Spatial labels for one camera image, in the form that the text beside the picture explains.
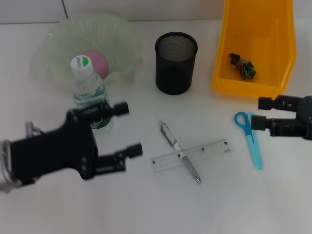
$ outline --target scissor handle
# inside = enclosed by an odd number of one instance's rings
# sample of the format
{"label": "scissor handle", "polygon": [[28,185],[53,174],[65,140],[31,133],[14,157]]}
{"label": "scissor handle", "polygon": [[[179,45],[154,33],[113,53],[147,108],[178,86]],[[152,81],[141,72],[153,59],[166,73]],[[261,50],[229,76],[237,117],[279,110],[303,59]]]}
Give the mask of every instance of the scissor handle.
{"label": "scissor handle", "polygon": [[[239,115],[242,115],[244,117],[244,120],[245,120],[245,124],[242,124],[238,121],[237,117]],[[246,114],[246,112],[238,112],[235,116],[234,116],[234,121],[235,123],[241,127],[242,129],[244,129],[245,131],[245,134],[248,136],[248,135],[251,135],[252,134],[252,130],[251,130],[251,127],[250,127],[250,123],[249,123],[249,119],[248,119],[248,115]]]}

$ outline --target black mesh pen holder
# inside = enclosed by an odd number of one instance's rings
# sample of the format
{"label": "black mesh pen holder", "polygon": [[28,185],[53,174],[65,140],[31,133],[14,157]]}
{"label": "black mesh pen holder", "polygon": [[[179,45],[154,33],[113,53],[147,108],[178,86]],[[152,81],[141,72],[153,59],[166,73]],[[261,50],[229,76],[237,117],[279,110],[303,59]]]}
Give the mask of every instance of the black mesh pen holder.
{"label": "black mesh pen holder", "polygon": [[171,32],[158,38],[155,44],[158,89],[170,95],[186,92],[192,83],[197,50],[195,39],[185,33]]}

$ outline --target scissor blade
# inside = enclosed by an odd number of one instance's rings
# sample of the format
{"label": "scissor blade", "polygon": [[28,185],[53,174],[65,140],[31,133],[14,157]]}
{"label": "scissor blade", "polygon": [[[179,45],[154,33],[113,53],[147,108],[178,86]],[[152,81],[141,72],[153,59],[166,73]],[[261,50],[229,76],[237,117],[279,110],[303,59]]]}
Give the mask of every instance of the scissor blade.
{"label": "scissor blade", "polygon": [[247,137],[247,142],[249,145],[250,152],[253,157],[253,162],[255,164],[255,167],[257,169],[262,169],[263,168],[263,162],[260,154],[260,149],[258,145],[258,140],[256,135],[248,135]]}

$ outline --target green crumpled object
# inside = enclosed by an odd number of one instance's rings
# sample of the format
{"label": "green crumpled object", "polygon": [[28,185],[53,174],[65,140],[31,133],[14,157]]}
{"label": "green crumpled object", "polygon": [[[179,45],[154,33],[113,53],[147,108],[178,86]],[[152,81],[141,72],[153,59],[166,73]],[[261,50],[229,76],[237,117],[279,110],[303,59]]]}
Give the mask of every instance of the green crumpled object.
{"label": "green crumpled object", "polygon": [[254,65],[251,61],[246,62],[240,57],[240,55],[231,53],[229,54],[231,58],[231,64],[241,69],[242,76],[244,80],[253,79],[255,76],[255,70],[253,69]]}

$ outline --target plastic bottle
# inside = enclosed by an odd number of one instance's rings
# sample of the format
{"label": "plastic bottle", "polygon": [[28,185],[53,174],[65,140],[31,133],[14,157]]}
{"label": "plastic bottle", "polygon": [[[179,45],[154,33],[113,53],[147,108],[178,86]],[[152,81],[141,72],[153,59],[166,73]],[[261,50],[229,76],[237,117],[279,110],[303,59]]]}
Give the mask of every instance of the plastic bottle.
{"label": "plastic bottle", "polygon": [[[70,62],[74,74],[74,102],[78,108],[93,105],[102,100],[108,102],[107,93],[101,77],[93,70],[93,65],[88,56],[79,55]],[[92,129],[105,127],[111,118],[102,119],[91,124]]]}

